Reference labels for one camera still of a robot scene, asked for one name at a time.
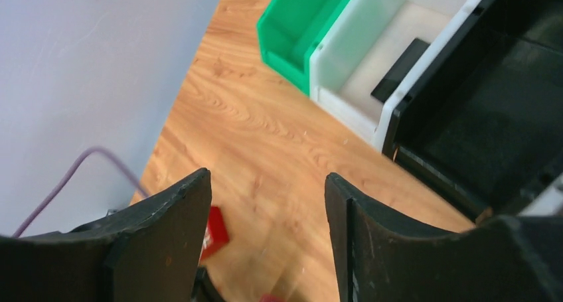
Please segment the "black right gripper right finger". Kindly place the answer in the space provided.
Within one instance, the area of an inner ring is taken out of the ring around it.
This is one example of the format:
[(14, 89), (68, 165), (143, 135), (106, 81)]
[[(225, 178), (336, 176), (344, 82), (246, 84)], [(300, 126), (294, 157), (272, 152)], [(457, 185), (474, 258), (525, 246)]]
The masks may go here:
[(500, 215), (466, 232), (420, 222), (337, 173), (325, 209), (341, 301), (561, 301), (562, 218)]

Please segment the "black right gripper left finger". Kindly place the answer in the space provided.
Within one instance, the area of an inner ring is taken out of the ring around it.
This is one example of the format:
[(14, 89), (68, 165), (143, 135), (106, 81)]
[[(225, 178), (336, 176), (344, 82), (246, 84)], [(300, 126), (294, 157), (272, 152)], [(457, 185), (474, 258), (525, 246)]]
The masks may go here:
[(1, 238), (2, 301), (190, 301), (212, 188), (201, 168), (71, 232)]

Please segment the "black credit card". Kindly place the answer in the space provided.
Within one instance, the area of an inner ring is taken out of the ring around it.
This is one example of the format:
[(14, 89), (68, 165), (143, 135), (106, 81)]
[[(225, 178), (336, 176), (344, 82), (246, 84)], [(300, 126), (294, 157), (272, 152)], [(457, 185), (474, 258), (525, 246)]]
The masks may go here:
[(383, 79), (375, 86), (370, 95), (384, 104), (429, 46), (428, 42), (415, 38), (391, 66)]

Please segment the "red leather card holder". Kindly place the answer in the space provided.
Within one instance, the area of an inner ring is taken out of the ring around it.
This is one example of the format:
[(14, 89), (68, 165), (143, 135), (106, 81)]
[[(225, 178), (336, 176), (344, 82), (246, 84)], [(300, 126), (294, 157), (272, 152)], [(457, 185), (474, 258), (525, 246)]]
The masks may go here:
[(284, 300), (272, 294), (264, 294), (260, 297), (259, 302), (284, 302)]

